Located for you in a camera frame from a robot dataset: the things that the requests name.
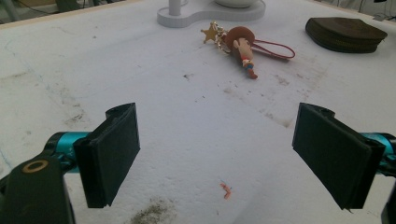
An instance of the scratch mark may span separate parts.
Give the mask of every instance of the scratch mark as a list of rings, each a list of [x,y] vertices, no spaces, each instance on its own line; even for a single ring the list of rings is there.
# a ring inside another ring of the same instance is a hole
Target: scratch mark
[[[368,211],[367,214],[373,215],[374,217],[379,217],[379,214],[378,214],[378,213],[374,213],[374,212],[372,212],[372,211]]]
[[[24,59],[21,57],[20,54],[18,54],[17,52],[15,52],[14,50],[12,50],[12,49],[9,48],[10,44],[11,44],[13,41],[14,41],[14,40],[8,41],[8,43],[4,46],[4,49],[5,49],[6,51],[12,53],[12,55],[14,55],[14,57],[20,61],[20,63],[21,63],[21,64],[26,68],[26,70],[27,70],[27,72],[25,72],[26,74],[30,73],[30,74],[35,75],[35,76],[40,80],[41,83],[43,83],[44,85],[46,85],[45,82],[44,82],[43,77],[42,77],[40,74],[38,74],[38,73],[35,71],[35,69],[33,69],[33,67],[32,67],[26,60],[24,60]]]
[[[6,158],[6,155],[4,155],[3,151],[0,150],[0,155],[3,158],[4,162],[6,163],[6,165],[8,166],[9,169],[12,169],[11,163],[9,163],[9,161]]]
[[[72,32],[70,32],[70,31],[67,31],[67,30],[65,30],[64,28],[62,28],[62,27],[60,27],[60,26],[54,26],[54,27],[52,27],[53,29],[59,29],[59,30],[61,30],[62,32],[64,32],[65,34],[68,34],[68,35],[75,35],[74,33],[72,33]]]

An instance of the debris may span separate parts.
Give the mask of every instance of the debris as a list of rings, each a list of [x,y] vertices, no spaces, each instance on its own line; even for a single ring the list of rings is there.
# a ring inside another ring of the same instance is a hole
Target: debris
[[[221,187],[227,192],[227,193],[224,195],[224,199],[225,199],[225,200],[228,200],[228,199],[230,198],[230,196],[231,196],[231,189],[230,189],[226,184],[224,184],[224,183],[221,183],[220,185],[221,185]]]

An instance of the white base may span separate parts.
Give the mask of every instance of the white base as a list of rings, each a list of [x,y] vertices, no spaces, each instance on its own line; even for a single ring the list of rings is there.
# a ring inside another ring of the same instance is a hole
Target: white base
[[[255,21],[264,16],[265,3],[260,0],[251,7],[224,7],[213,0],[198,0],[183,4],[180,16],[169,15],[169,7],[157,12],[157,22],[166,27],[183,28],[201,20]]]

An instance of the red cord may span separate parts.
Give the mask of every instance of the red cord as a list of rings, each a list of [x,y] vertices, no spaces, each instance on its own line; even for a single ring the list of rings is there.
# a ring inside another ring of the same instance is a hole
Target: red cord
[[[280,47],[282,47],[282,48],[288,49],[288,50],[291,52],[291,56],[274,53],[274,52],[272,52],[271,50],[265,49],[265,48],[263,48],[262,46],[257,45],[257,44],[255,44],[255,43],[264,43],[264,44],[270,44],[270,45],[280,46]],[[251,47],[256,48],[256,49],[260,49],[260,50],[262,50],[262,51],[265,51],[265,52],[270,53],[271,55],[274,55],[274,56],[276,56],[276,57],[278,57],[278,58],[283,58],[283,59],[291,59],[291,58],[294,58],[294,56],[296,55],[296,53],[294,52],[294,50],[291,49],[291,48],[289,48],[289,47],[286,46],[286,45],[281,45],[281,44],[277,44],[277,43],[273,43],[273,42],[268,42],[268,41],[264,41],[264,40],[258,40],[258,39],[254,40],[254,43],[252,44]]]

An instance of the doll head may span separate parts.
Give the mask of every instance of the doll head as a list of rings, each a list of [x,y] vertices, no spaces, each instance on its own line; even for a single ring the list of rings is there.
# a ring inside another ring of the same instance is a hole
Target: doll head
[[[253,32],[244,26],[237,26],[227,33],[225,44],[235,59],[241,63],[242,58],[253,59],[251,44],[253,44],[254,40]]]

